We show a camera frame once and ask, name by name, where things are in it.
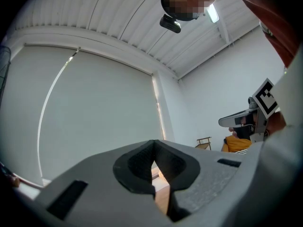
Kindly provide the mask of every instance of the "ceiling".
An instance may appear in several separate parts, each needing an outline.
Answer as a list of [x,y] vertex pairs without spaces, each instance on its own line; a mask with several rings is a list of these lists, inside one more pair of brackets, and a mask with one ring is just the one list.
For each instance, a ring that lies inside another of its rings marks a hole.
[[122,40],[183,77],[256,26],[242,0],[216,0],[220,20],[181,21],[175,34],[159,25],[160,0],[29,0],[13,27],[70,26]]

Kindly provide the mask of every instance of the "striped fabric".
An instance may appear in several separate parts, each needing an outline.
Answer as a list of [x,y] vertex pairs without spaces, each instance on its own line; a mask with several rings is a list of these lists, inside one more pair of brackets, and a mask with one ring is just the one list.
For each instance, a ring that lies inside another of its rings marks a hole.
[[239,150],[239,151],[237,151],[235,153],[237,153],[237,154],[246,154],[247,150],[248,150],[248,148],[247,149],[243,149],[243,150]]

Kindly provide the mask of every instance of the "red shirt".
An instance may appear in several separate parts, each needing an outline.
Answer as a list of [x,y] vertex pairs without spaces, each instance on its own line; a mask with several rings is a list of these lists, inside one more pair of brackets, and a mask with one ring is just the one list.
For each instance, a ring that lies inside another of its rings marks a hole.
[[300,39],[293,27],[279,13],[272,0],[243,0],[246,6],[269,28],[274,36],[267,39],[280,55],[285,66],[292,62],[299,48]]

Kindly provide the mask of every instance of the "wooden chair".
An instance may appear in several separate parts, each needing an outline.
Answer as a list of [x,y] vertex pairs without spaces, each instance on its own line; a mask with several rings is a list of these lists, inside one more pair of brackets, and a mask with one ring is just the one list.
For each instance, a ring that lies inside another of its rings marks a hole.
[[[210,139],[211,137],[206,137],[206,138],[202,138],[202,139],[197,139],[197,141],[199,141],[199,144],[196,146],[196,148],[200,148],[200,149],[206,149],[207,147],[209,147],[210,148],[210,150],[212,150],[212,148],[211,148],[211,146],[210,146],[210,141],[209,141],[209,139]],[[208,140],[208,143],[203,143],[203,144],[201,144],[201,140]]]

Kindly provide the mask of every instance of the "ceiling light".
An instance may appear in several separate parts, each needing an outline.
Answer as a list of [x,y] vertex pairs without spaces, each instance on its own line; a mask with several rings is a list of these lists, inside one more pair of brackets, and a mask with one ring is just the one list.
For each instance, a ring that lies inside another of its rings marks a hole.
[[216,23],[219,21],[220,18],[218,16],[217,10],[213,4],[210,5],[208,8],[206,8],[206,11],[207,11],[208,16],[210,17],[210,20],[212,23]]

